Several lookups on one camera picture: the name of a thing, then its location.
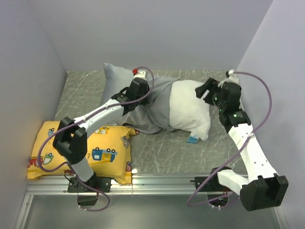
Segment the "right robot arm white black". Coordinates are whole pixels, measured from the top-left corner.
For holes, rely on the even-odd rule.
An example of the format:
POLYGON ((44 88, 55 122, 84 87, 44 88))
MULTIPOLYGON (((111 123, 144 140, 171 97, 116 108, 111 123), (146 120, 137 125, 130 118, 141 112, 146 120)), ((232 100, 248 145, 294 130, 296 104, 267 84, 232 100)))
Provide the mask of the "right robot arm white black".
POLYGON ((219 120, 238 148, 248 177, 235 173, 223 164, 215 169, 195 193, 210 183, 212 189, 224 187, 236 193, 247 211, 280 206, 288 189, 286 176, 280 176, 262 151, 254 133, 251 120, 241 108, 241 87, 229 77, 223 82, 209 78, 195 89, 197 98, 214 105, 219 110, 219 120))

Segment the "white pillow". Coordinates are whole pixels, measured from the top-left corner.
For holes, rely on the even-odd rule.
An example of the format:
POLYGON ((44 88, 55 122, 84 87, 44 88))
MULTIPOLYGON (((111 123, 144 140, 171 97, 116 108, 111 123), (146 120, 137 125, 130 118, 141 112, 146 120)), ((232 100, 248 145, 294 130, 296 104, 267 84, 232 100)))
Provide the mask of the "white pillow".
POLYGON ((173 129, 190 132, 206 141, 211 127, 210 106, 197 98, 195 92, 202 85, 194 80, 178 80, 172 84, 169 123, 173 129))

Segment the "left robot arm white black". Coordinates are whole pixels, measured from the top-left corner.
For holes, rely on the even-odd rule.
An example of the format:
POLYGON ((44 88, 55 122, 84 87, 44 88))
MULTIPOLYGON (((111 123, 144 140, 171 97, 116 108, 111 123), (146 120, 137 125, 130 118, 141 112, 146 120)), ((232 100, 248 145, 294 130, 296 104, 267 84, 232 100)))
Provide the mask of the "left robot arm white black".
POLYGON ((147 103, 146 97, 150 91, 147 80, 135 76, 130 86, 113 95, 104 105, 73 120, 66 117, 60 121, 53 147, 66 159, 71 171, 79 179, 80 188, 85 192, 97 187, 97 176, 85 158, 88 137, 103 125, 147 103))

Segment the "grey pillowcase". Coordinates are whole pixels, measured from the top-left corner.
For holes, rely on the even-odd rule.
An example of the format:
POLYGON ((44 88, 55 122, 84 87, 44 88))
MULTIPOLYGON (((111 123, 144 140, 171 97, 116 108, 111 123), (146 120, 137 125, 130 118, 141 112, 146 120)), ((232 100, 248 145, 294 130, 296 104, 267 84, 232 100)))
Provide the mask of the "grey pillowcase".
MULTIPOLYGON (((104 64, 106 78, 105 88, 100 105, 106 103, 111 96, 129 86, 133 79, 131 70, 104 64)), ((148 95, 148 104, 139 105, 128 114, 110 121, 107 125, 128 126, 145 134, 154 134, 163 129, 173 131, 170 126, 170 93, 172 85, 178 79, 171 76, 154 76, 154 86, 148 95)))

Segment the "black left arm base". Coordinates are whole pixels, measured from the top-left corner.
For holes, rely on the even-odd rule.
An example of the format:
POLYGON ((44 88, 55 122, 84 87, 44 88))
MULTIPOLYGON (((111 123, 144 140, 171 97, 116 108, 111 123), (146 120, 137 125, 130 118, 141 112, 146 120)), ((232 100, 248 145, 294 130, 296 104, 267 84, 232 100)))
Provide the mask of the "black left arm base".
POLYGON ((69 182, 67 192, 78 194, 77 204, 79 207, 93 207, 97 203, 101 192, 105 194, 110 192, 110 177, 97 177, 94 175, 91 180, 85 182, 85 186, 76 177, 72 176, 69 170, 65 170, 64 177, 69 182))

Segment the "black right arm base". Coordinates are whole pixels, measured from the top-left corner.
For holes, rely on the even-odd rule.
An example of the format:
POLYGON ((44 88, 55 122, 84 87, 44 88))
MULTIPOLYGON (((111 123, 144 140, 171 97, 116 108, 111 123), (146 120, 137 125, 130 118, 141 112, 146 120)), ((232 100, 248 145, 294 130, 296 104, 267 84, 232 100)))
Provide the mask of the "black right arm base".
MULTIPOLYGON (((197 189, 209 176, 196 176, 193 180, 190 180, 190 182, 193 182, 195 185, 195 188, 197 189)), ((219 184, 217 175, 214 175, 204 187, 202 187, 199 192, 221 192, 222 195, 227 195, 229 192, 233 194, 233 192, 225 187, 219 184)), ((239 196, 237 195, 234 200, 229 200, 229 196, 227 197, 220 197, 216 194, 207 194, 207 199, 209 202, 207 202, 207 205, 211 208, 218 208, 219 210, 223 208, 227 208, 231 205, 233 205, 237 200, 239 200, 239 196)))

